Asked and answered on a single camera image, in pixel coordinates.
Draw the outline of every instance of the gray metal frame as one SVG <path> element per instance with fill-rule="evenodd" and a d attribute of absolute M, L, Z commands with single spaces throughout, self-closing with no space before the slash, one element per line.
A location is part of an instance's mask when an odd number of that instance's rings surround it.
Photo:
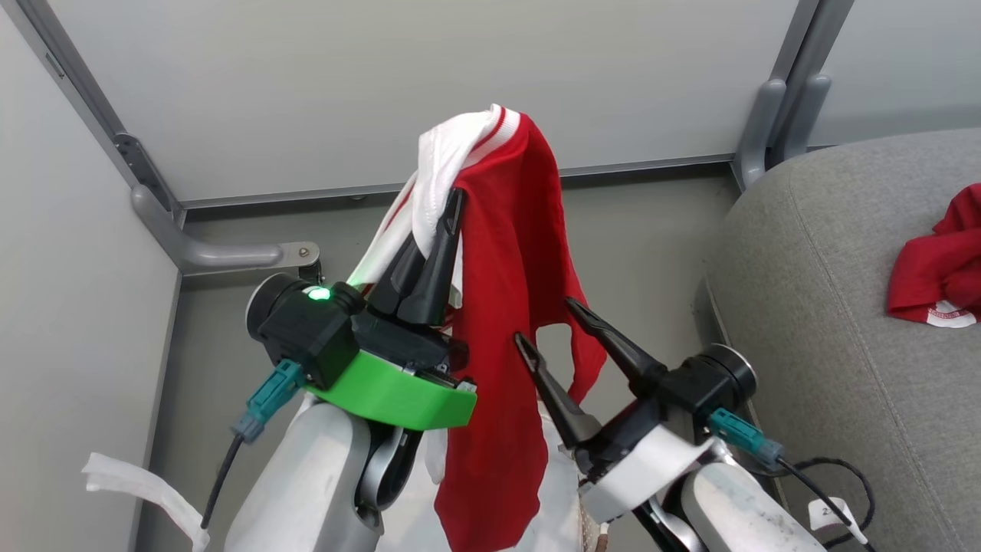
<path fill-rule="evenodd" d="M 201 242 L 185 234 L 144 185 L 134 186 L 130 199 L 136 215 L 184 276 L 306 266 L 320 259 L 320 248 L 313 242 L 265 246 L 216 246 Z"/>
<path fill-rule="evenodd" d="M 76 109 L 79 112 L 82 110 L 77 98 L 72 98 L 72 95 L 77 95 L 87 107 L 90 118 L 86 114 L 82 114 L 82 118 L 86 122 L 94 119 L 112 140 L 116 151 L 108 153 L 132 188 L 133 210 L 183 276 L 304 267 L 319 262 L 320 249 L 311 242 L 225 246 L 207 244 L 188 236 L 180 224 L 181 205 L 167 188 L 139 139 L 127 133 L 51 6 L 46 0 L 16 1 L 46 51 L 38 51 L 34 41 L 28 42 L 32 43 L 38 56 L 51 66 L 52 76 L 60 81 L 59 85 Z M 29 32 L 29 29 L 22 28 L 21 31 Z M 94 134 L 97 133 L 94 126 L 89 125 L 89 128 Z"/>
<path fill-rule="evenodd" d="M 820 0 L 787 78 L 787 94 L 770 142 L 771 164 L 806 152 L 810 132 L 831 88 L 831 77 L 820 72 L 853 4 L 854 0 Z"/>
<path fill-rule="evenodd" d="M 745 191 L 766 172 L 807 152 L 807 141 L 831 88 L 821 75 L 854 0 L 800 0 L 770 81 L 756 94 L 732 169 Z"/>
<path fill-rule="evenodd" d="M 692 167 L 696 165 L 711 165 L 728 163 L 733 156 L 728 154 L 700 155 L 697 157 L 681 157 L 674 159 L 659 159 L 657 161 L 638 161 L 633 163 L 617 163 L 615 165 L 598 165 L 589 167 L 574 167 L 559 169 L 562 178 L 587 177 L 592 175 L 622 174 L 635 171 L 650 171 L 656 169 L 672 169 L 676 167 Z M 310 199 L 330 199 L 334 197 L 360 198 L 376 193 L 397 193 L 405 183 L 377 184 L 372 186 L 353 186 L 349 188 L 329 188 L 311 190 L 308 192 L 262 193 L 259 195 L 237 195 L 231 197 L 215 197 L 209 199 L 191 199 L 184 201 L 181 206 L 188 210 L 211 209 L 215 207 L 239 207 L 243 205 L 258 205 L 264 203 L 279 203 L 283 201 L 304 201 Z"/>

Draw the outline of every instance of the gray cushion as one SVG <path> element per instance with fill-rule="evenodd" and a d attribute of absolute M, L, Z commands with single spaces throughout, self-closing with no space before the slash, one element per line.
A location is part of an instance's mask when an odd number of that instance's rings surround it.
<path fill-rule="evenodd" d="M 981 550 L 981 325 L 885 312 L 904 243 L 979 181 L 979 130 L 813 152 L 739 199 L 710 262 L 720 321 L 759 376 L 759 423 L 791 460 L 839 457 L 869 476 L 880 551 Z M 864 515 L 847 472 L 813 474 Z M 804 520 L 813 497 L 783 489 Z"/>

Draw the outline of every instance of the label sticker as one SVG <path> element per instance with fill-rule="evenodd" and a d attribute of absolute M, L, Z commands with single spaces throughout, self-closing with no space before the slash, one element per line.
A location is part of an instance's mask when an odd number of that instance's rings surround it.
<path fill-rule="evenodd" d="M 848 517 L 852 524 L 855 524 L 855 516 L 852 515 L 852 511 L 849 510 L 849 505 L 838 497 L 830 497 L 831 502 L 835 503 L 835 506 L 841 508 L 842 513 Z M 835 514 L 828 505 L 824 503 L 823 500 L 814 500 L 807 505 L 807 511 L 810 513 L 810 530 L 818 530 L 821 527 L 829 527 L 831 525 L 844 525 L 844 523 L 838 518 L 838 514 Z"/>

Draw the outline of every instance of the green led light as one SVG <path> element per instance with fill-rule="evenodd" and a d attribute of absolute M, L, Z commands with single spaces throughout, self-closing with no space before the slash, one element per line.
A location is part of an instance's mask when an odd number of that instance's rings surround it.
<path fill-rule="evenodd" d="M 311 288 L 307 292 L 307 297 L 314 301 L 326 301 L 331 298 L 331 290 L 327 288 Z"/>

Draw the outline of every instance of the red cloth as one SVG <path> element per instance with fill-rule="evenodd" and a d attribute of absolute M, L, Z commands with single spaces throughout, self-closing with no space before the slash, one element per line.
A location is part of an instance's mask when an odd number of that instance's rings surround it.
<path fill-rule="evenodd" d="M 539 509 L 547 450 L 535 385 L 514 333 L 573 327 L 581 401 L 605 351 L 579 330 L 564 299 L 582 300 L 569 255 L 558 170 L 542 133 L 525 115 L 513 138 L 459 173 L 463 212 L 463 306 L 453 337 L 470 346 L 465 371 L 477 382 L 470 424 L 449 431 L 446 475 L 436 510 L 456 552 L 490 552 L 517 544 Z"/>
<path fill-rule="evenodd" d="M 889 313 L 962 327 L 981 316 L 981 184 L 951 201 L 932 236 L 906 243 L 889 285 Z"/>

